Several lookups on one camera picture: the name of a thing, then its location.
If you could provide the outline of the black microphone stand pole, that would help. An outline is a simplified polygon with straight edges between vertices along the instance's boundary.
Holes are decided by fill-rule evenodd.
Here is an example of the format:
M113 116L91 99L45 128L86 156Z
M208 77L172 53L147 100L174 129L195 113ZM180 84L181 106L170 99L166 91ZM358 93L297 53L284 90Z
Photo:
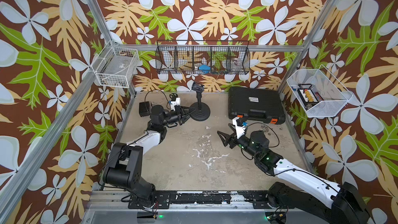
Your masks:
M170 99L171 99L171 101L176 101L177 98L178 98L178 94L177 94L177 93L171 93L171 94L170 94Z

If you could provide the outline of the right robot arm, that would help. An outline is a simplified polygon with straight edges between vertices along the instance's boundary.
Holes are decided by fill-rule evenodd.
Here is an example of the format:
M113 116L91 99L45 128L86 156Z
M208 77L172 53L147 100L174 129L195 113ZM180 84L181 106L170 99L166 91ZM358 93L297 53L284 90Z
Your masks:
M246 126L229 124L232 134L218 131L225 147L239 147L266 175L279 178L267 191L266 202L274 208L298 208L330 224L366 224L373 220L358 189L338 184L305 171L272 151L263 131L246 136Z

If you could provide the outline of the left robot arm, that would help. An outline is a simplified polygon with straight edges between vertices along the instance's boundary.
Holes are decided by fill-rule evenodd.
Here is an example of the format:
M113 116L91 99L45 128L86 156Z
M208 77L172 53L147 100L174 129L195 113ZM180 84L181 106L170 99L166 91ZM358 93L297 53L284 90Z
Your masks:
M111 149L103 182L128 191L140 206L154 206L155 185L141 176L143 155L164 141L168 128L184 124L195 112L193 108L184 106L175 106L170 112L161 105L152 107L144 134L129 143L117 143Z

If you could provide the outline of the small black box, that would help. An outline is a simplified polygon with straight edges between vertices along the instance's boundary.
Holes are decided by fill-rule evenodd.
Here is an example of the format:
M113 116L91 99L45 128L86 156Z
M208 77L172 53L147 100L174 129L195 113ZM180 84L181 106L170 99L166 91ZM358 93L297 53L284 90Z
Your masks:
M146 117L150 115L150 109L151 109L151 104L148 101L145 102L140 102L139 103L139 108L138 108L138 113L140 117Z

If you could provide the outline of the blue object in basket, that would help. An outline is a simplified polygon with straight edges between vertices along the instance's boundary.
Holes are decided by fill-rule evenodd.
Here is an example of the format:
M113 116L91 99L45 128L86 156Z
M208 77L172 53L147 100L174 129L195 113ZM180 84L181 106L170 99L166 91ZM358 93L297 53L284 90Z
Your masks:
M201 66L199 67L199 70L208 73L208 72L210 71L210 67L203 64L203 65L201 65Z

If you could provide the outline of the black plastic tool case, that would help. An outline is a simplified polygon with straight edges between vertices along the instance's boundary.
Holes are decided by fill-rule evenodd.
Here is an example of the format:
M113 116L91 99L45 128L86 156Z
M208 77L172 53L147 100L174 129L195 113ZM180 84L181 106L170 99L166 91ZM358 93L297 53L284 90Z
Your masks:
M286 114L277 91L232 87L228 93L230 119L244 117L248 120L271 124L283 124Z

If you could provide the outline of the screw bit box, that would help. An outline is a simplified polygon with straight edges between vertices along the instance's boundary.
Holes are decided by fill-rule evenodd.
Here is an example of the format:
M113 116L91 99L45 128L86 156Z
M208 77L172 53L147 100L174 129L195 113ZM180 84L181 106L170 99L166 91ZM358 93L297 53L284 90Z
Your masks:
M315 106L323 101L320 93L315 91L313 84L298 84L298 90L300 99L305 105Z

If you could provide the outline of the white mesh basket right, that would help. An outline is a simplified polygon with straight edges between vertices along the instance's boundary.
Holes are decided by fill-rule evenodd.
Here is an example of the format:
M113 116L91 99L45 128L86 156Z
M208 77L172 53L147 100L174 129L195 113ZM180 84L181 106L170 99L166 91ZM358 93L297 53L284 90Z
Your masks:
M309 118L335 117L353 98L353 93L323 65L317 69L295 71L287 79L287 84ZM305 105L299 97L298 84L313 84L323 101L315 106Z

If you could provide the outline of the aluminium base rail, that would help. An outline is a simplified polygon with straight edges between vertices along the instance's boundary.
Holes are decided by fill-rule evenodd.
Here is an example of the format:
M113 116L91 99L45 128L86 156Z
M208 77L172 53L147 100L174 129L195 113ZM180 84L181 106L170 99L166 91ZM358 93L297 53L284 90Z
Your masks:
M270 207L265 191L159 191L140 206L126 191L92 194L84 224L324 224L294 207Z

